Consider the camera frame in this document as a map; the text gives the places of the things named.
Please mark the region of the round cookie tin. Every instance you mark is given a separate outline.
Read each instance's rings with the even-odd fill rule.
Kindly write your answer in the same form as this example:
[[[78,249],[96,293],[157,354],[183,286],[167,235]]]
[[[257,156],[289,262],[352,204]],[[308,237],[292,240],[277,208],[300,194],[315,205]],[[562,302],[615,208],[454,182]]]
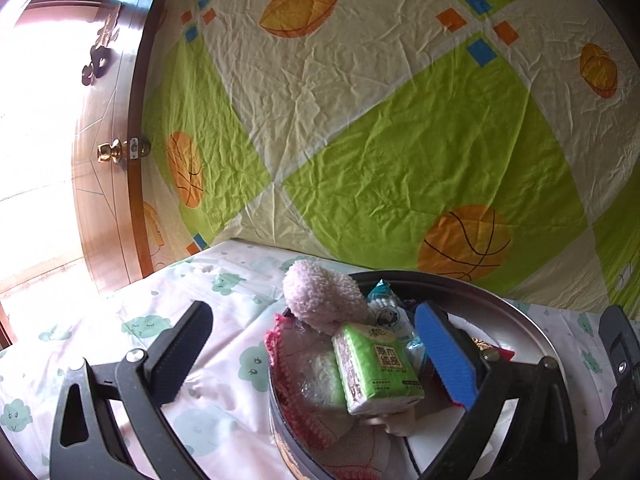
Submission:
[[[533,426],[515,428],[524,448],[508,448],[504,459],[511,468],[506,472],[488,472],[486,479],[537,479],[544,472],[542,461],[551,460],[561,466],[564,478],[577,477],[577,444],[570,401],[566,392],[565,370],[561,358],[544,331],[525,313],[506,300],[470,283],[420,272],[385,270],[354,272],[352,278],[363,294],[367,294],[381,280],[388,281],[402,299],[433,300],[449,314],[461,316],[494,338],[500,348],[515,352],[510,370],[518,373],[512,386],[518,399],[536,398],[534,379],[537,370],[548,370],[555,364],[550,387],[551,398],[545,400],[532,415]]]

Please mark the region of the green cream basketball sheet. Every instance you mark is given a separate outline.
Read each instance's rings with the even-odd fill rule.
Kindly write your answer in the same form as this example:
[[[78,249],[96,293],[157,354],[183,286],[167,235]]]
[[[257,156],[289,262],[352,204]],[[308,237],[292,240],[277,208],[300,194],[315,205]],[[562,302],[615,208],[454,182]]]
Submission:
[[[167,0],[160,269],[229,238],[639,313],[639,66],[598,0]]]

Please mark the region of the cotton swab pack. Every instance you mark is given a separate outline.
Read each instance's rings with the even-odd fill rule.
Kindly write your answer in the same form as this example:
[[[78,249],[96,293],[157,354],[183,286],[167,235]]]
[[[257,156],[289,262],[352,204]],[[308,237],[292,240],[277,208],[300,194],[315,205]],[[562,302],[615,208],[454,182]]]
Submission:
[[[393,292],[390,283],[379,280],[368,293],[367,304],[372,323],[395,335],[404,347],[414,371],[421,376],[427,362],[424,343],[414,328],[404,303]]]

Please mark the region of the dark door ornament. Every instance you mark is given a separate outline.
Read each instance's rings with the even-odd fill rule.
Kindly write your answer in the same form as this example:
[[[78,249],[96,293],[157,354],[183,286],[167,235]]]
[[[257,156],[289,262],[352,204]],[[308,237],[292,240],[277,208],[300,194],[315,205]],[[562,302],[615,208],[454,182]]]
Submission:
[[[111,65],[110,43],[115,41],[118,36],[117,23],[120,10],[122,10],[122,5],[116,3],[96,33],[96,41],[90,48],[90,62],[81,71],[81,83],[84,86],[91,86],[96,79],[103,77]]]

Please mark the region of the fluffy pink cloth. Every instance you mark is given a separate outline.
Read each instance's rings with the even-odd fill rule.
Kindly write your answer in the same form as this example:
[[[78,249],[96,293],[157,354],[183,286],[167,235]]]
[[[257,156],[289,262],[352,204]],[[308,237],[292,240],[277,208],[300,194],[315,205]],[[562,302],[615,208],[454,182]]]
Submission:
[[[285,273],[282,288],[293,315],[329,336],[345,323],[368,320],[367,301],[357,282],[311,260],[295,261]]]

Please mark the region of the brown wooden door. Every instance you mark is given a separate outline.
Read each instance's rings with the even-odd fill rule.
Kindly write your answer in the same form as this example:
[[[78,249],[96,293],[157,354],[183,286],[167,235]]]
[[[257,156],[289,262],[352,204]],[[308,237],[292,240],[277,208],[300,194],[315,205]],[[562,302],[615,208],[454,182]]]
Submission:
[[[152,271],[142,104],[166,0],[6,0],[1,341],[61,340]]]

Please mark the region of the brass door knob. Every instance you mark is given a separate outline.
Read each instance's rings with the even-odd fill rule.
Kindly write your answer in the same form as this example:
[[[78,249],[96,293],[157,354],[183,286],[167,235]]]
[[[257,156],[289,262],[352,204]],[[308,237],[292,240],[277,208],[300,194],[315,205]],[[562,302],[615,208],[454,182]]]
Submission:
[[[151,153],[151,142],[143,138],[130,138],[122,142],[114,139],[111,143],[102,143],[96,148],[98,162],[118,164],[123,158],[136,160]]]

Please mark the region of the pink crochet-edged cloth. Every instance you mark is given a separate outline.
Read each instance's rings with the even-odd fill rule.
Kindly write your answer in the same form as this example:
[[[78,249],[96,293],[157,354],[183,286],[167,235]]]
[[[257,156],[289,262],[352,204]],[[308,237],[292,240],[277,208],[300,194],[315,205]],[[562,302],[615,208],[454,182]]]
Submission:
[[[302,403],[285,363],[284,335],[297,321],[278,313],[265,334],[269,422],[282,460],[296,479],[381,479],[390,438],[346,411],[317,413]]]

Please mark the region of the clear plastic item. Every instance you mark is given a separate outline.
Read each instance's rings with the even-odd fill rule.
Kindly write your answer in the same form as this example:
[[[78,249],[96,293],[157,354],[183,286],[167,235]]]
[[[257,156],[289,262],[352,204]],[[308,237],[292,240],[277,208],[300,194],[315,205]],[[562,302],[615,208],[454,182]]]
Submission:
[[[346,400],[331,338],[294,321],[285,333],[285,363],[294,392],[317,413],[346,411]]]

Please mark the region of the green tissue pack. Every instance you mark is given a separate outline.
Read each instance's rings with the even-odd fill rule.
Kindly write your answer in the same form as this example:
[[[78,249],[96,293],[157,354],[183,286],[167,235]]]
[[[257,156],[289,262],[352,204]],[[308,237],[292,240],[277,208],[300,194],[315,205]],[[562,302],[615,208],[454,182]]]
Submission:
[[[332,344],[352,416],[403,413],[424,398],[420,380],[393,332],[345,323]]]

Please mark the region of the red gold drawstring pouch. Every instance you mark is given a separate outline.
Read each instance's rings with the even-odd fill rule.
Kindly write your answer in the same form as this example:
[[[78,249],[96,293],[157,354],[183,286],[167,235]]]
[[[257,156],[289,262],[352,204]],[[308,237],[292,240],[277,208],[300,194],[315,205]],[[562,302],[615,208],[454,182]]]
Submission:
[[[514,351],[503,349],[495,344],[490,344],[488,341],[484,341],[483,339],[473,337],[472,341],[477,346],[482,359],[485,359],[486,356],[500,356],[501,359],[506,360],[506,362],[510,362],[515,356]]]

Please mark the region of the pale pink soft cloth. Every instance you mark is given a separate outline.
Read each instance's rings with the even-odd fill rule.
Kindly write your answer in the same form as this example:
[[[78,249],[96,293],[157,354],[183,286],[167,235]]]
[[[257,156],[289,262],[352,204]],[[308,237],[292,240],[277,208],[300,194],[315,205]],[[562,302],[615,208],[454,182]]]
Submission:
[[[360,419],[360,424],[370,427],[381,427],[386,434],[406,438],[416,429],[416,409],[412,406],[401,413],[380,415]]]

